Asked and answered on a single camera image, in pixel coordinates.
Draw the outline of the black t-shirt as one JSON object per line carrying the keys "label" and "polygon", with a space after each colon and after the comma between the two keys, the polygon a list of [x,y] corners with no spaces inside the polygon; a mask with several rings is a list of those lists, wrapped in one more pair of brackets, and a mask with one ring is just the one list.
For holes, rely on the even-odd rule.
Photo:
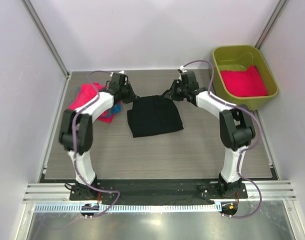
{"label": "black t-shirt", "polygon": [[170,99],[161,95],[141,97],[127,111],[127,123],[134,138],[173,133],[184,129],[180,113]]}

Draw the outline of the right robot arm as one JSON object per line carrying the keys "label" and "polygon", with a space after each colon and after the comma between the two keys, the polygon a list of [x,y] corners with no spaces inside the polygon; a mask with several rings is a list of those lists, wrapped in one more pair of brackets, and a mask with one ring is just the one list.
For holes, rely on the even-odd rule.
{"label": "right robot arm", "polygon": [[225,155],[215,190],[221,197],[234,197],[242,187],[241,168],[247,148],[256,136],[248,108],[225,101],[205,87],[200,88],[195,73],[187,70],[179,70],[179,78],[163,96],[178,102],[187,100],[218,118]]}

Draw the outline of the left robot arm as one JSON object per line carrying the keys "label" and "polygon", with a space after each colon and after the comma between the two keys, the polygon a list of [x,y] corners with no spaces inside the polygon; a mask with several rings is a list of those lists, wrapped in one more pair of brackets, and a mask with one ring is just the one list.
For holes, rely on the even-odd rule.
{"label": "left robot arm", "polygon": [[59,143],[67,151],[75,171],[75,184],[70,187],[70,192],[87,200],[107,192],[99,189],[91,162],[93,123],[117,103],[128,104],[138,99],[124,71],[111,72],[109,76],[110,80],[102,89],[91,82],[94,96],[77,108],[66,109],[60,125]]}

